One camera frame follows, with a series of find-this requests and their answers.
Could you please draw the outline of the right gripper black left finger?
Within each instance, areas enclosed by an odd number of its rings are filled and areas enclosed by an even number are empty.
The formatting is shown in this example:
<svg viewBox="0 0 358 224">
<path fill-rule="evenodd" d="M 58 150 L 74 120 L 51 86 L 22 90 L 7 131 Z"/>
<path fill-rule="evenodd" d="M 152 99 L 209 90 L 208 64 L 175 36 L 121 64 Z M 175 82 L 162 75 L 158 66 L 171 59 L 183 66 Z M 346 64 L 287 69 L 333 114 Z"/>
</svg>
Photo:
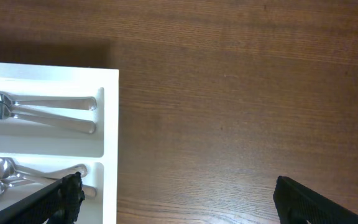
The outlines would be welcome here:
<svg viewBox="0 0 358 224">
<path fill-rule="evenodd" d="M 59 179 L 0 211 L 0 224 L 74 224 L 85 200 L 81 174 Z"/>
</svg>

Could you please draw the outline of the steel fork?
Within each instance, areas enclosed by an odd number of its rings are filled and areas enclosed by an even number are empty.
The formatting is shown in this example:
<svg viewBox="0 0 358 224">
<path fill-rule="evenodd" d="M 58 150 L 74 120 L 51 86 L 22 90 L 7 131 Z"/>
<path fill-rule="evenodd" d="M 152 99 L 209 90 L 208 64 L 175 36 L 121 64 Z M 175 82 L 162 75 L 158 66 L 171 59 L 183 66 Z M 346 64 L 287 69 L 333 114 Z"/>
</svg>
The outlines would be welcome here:
<svg viewBox="0 0 358 224">
<path fill-rule="evenodd" d="M 43 116 L 34 116 L 31 114 L 13 113 L 5 104 L 0 103 L 0 120 L 21 119 L 33 123 L 46 124 L 63 129 L 70 129 L 86 134 L 93 134 L 96 131 L 96 125 L 93 121 L 71 119 L 71 118 L 51 118 Z"/>
<path fill-rule="evenodd" d="M 8 94 L 0 93 L 0 103 L 12 106 L 41 106 L 48 108 L 65 108 L 73 110 L 93 111 L 97 108 L 94 97 L 56 98 L 51 100 L 14 100 Z"/>
</svg>

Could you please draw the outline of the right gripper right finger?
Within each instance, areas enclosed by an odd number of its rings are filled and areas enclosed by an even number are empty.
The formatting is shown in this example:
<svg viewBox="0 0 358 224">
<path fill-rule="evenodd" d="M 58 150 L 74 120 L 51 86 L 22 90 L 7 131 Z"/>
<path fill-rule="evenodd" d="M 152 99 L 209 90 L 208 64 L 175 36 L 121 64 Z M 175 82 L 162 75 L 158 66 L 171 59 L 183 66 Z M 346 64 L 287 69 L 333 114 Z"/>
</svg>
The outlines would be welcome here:
<svg viewBox="0 0 358 224">
<path fill-rule="evenodd" d="M 273 201 L 281 224 L 353 224 L 358 214 L 285 176 L 279 176 Z"/>
</svg>

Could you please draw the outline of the steel tablespoon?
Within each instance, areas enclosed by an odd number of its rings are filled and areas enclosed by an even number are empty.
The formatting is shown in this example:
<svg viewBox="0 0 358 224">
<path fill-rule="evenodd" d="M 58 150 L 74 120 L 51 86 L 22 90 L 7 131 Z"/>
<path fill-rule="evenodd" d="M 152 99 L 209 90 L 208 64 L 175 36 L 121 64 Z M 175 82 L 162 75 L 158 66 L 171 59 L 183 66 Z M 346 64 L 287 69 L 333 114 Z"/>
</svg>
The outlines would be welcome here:
<svg viewBox="0 0 358 224">
<path fill-rule="evenodd" d="M 80 173 L 80 177 L 85 177 L 88 174 L 86 166 L 84 164 L 78 164 L 63 170 L 35 175 L 34 173 L 20 170 L 11 158 L 0 157 L 0 180 L 14 177 L 17 180 L 29 180 L 43 185 L 50 185 L 56 180 L 77 172 Z"/>
<path fill-rule="evenodd" d="M 7 174 L 6 178 L 0 178 L 0 196 L 11 187 L 18 187 L 27 184 L 50 185 L 56 180 L 61 179 L 69 174 L 75 174 L 76 172 L 79 172 L 81 177 L 86 177 L 88 174 L 88 170 L 84 164 L 78 164 L 66 169 L 46 173 L 22 166 L 19 166 L 19 168 L 24 169 L 24 175 L 33 175 L 37 178 L 37 180 L 26 179 L 22 174 Z"/>
</svg>

